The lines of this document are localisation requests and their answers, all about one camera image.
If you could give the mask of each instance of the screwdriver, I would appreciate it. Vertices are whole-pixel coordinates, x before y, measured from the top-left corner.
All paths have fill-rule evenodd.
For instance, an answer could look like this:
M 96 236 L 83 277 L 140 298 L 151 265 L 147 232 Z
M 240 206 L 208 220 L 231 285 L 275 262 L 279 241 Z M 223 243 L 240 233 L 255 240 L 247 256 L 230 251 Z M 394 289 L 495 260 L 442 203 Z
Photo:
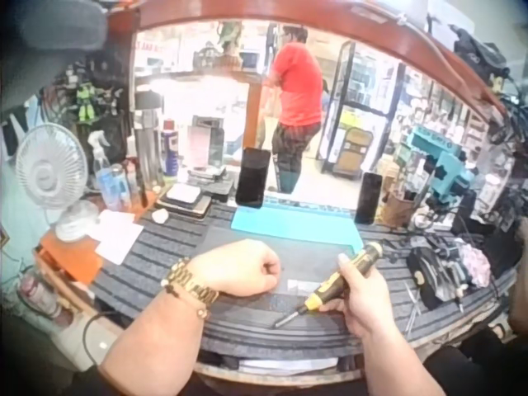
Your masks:
M 352 258 L 348 265 L 356 266 L 358 271 L 364 275 L 374 265 L 383 254 L 383 248 L 379 243 L 367 243 L 365 247 Z M 271 328 L 280 328 L 308 311 L 314 311 L 321 305 L 326 304 L 331 299 L 341 296 L 348 287 L 347 281 L 336 271 L 326 279 L 311 295 L 308 296 L 304 304 L 298 307 L 292 314 L 273 323 Z

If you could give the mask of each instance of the man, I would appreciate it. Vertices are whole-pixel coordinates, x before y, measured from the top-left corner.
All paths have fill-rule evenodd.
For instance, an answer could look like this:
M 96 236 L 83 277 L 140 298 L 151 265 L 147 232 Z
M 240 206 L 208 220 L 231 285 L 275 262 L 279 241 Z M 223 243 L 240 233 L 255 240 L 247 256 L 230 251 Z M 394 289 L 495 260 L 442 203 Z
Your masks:
M 285 26 L 283 31 L 285 45 L 271 66 L 267 83 L 282 90 L 271 150 L 278 190 L 291 194 L 299 180 L 303 151 L 321 129 L 323 75 L 306 48 L 307 30 Z
M 362 340 L 370 394 L 444 395 L 396 327 L 383 276 L 373 268 L 364 277 L 346 257 L 340 257 L 339 266 L 350 285 L 349 298 L 334 300 L 322 311 L 344 311 L 346 325 Z M 240 297 L 273 289 L 281 273 L 279 257 L 252 240 L 218 247 L 186 268 L 201 284 Z M 191 300 L 185 292 L 162 291 L 115 341 L 101 366 L 81 373 L 65 394 L 178 394 L 191 377 L 204 328 L 199 302 Z

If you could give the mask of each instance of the red shirt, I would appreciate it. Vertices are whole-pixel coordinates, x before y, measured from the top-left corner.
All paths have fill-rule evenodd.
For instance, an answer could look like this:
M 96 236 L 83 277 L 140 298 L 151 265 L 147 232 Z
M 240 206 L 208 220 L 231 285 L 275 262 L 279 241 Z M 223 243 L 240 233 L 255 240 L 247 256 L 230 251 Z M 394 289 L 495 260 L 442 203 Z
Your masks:
M 277 54 L 271 70 L 280 76 L 279 122 L 289 126 L 321 122 L 323 75 L 317 60 L 302 43 L 288 43 Z

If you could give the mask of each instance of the blue silicone mat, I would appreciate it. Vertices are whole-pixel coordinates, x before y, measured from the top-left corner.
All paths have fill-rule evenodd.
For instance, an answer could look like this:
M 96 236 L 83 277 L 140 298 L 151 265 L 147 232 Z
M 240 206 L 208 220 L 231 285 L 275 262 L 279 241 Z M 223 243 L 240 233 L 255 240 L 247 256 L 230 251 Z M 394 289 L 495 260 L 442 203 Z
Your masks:
M 231 229 L 305 242 L 347 245 L 353 252 L 363 241 L 350 215 L 283 205 L 264 204 L 261 209 L 240 206 Z

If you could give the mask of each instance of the spray bottle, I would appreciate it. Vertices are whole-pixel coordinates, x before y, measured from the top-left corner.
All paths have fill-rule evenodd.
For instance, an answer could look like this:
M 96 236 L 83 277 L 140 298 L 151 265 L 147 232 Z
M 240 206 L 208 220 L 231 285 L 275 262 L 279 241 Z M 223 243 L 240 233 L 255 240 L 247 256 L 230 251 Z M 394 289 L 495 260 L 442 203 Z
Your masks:
M 101 144 L 110 146 L 105 139 L 103 130 L 96 130 L 88 136 L 88 143 L 93 147 L 93 173 L 96 176 L 97 185 L 101 190 L 102 199 L 110 210 L 120 210 L 120 192 L 114 177 L 110 163 L 105 155 Z

